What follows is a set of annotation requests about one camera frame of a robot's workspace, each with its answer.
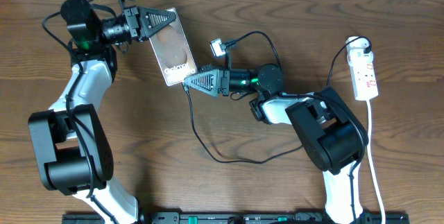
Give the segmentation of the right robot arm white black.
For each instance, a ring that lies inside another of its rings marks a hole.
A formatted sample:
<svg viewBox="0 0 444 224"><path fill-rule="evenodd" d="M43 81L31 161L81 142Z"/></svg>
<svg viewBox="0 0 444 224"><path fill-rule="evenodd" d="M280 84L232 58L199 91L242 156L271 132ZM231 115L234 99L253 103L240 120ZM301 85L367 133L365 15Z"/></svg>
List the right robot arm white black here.
<svg viewBox="0 0 444 224"><path fill-rule="evenodd" d="M253 70L206 67L186 77L183 86L210 96L257 94L249 102L256 120L291 125L311 162L322 171L328 218L334 223L357 223L364 212L359 203L357 175L368 136L334 89L287 94L282 70L276 64Z"/></svg>

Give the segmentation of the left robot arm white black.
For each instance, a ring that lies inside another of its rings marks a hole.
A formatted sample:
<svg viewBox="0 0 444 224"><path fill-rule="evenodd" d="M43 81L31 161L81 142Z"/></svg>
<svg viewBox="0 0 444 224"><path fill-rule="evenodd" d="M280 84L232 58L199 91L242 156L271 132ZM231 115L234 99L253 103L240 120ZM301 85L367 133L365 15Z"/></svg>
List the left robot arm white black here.
<svg viewBox="0 0 444 224"><path fill-rule="evenodd" d="M42 184L86 202L104 223L147 223L138 199L114 176L98 110L114 82L120 46L148 40L177 16L140 6L125 7L117 15L92 0L66 0L59 15L71 34L65 48L72 75L59 99L28 119Z"/></svg>

